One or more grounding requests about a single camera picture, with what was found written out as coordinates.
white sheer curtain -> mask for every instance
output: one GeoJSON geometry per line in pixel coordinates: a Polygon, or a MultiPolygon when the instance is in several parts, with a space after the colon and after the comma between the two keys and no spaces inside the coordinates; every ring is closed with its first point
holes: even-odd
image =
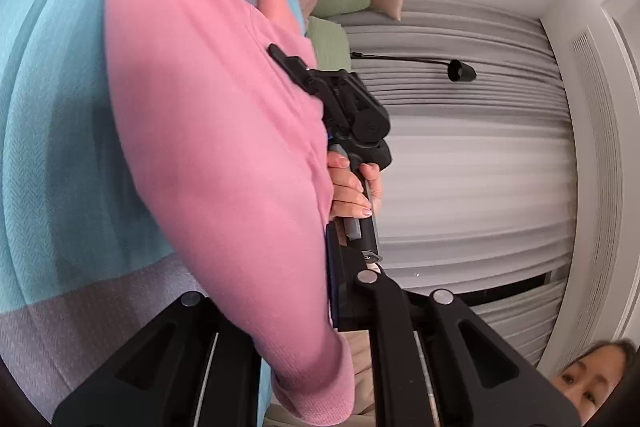
{"type": "Polygon", "coordinates": [[[353,61],[392,115],[378,216],[383,266],[419,293],[475,291],[571,263],[577,174],[558,65],[540,21],[446,0],[405,0],[402,22],[336,18],[352,51],[458,58],[353,61]]]}

hair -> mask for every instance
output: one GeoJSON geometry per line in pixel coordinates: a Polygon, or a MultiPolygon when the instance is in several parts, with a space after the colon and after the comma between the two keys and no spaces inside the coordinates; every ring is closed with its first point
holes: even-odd
{"type": "Polygon", "coordinates": [[[574,365],[574,363],[578,362],[578,360],[582,360],[584,357],[588,357],[591,353],[594,353],[595,351],[599,350],[601,347],[607,347],[607,346],[615,346],[620,351],[622,351],[622,353],[625,355],[625,368],[623,371],[623,375],[626,375],[627,371],[629,371],[629,369],[631,369],[631,366],[634,365],[634,360],[636,359],[636,351],[638,350],[638,348],[636,347],[636,344],[634,344],[632,341],[628,339],[622,339],[619,341],[596,342],[595,344],[593,344],[593,346],[587,349],[583,354],[581,354],[575,360],[572,360],[570,363],[565,365],[562,371],[574,365]]]}

pink garment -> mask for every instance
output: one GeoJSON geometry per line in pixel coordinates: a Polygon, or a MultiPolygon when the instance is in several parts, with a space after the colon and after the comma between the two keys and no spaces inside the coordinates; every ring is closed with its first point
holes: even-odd
{"type": "Polygon", "coordinates": [[[315,66],[310,42],[281,24],[244,0],[105,0],[111,100],[168,240],[254,338],[280,402],[334,425],[354,379],[327,316],[327,137],[321,102],[266,53],[275,42],[315,66]]]}

